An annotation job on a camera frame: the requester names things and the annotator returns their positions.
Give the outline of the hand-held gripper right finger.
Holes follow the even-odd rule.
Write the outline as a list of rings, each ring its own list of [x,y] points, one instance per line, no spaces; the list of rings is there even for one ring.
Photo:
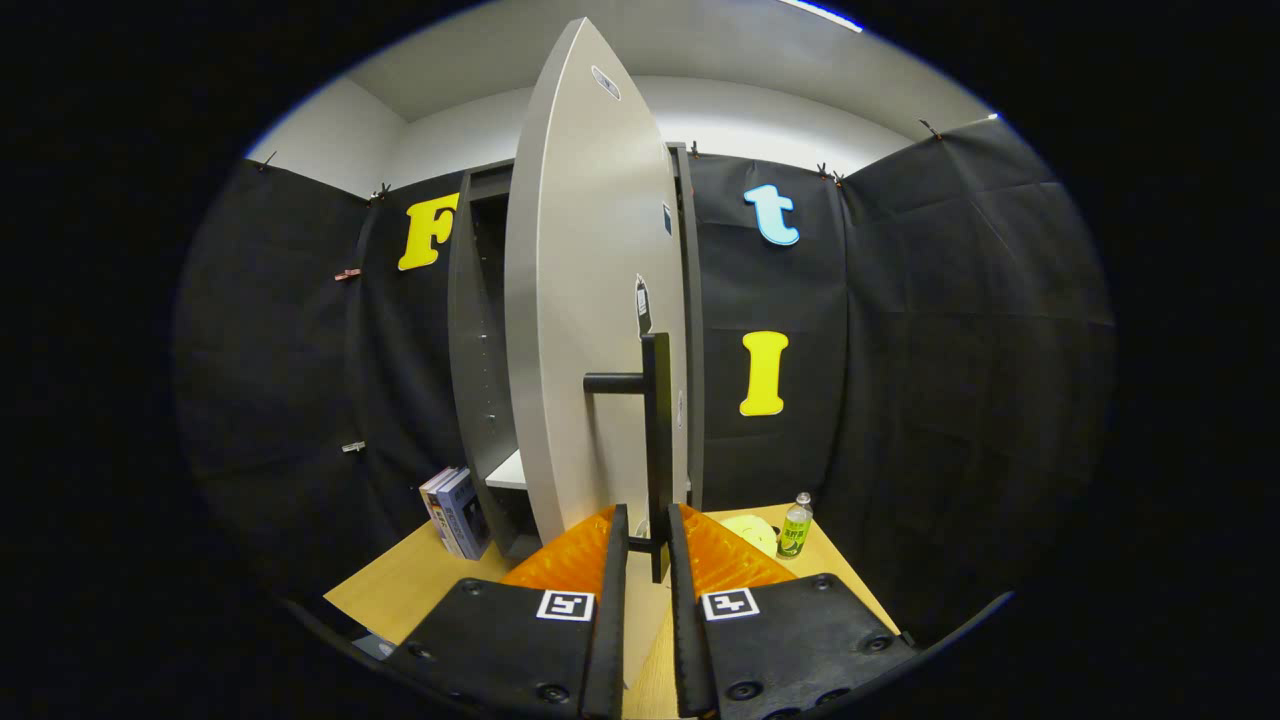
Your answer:
[[[684,716],[817,717],[915,659],[840,577],[799,577],[682,503],[669,506],[668,524]]]

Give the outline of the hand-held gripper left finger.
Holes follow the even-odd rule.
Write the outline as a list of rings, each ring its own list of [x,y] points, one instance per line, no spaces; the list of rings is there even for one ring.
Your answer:
[[[388,673],[454,719],[618,719],[623,700],[628,509],[581,521],[596,591],[465,578],[398,643]]]

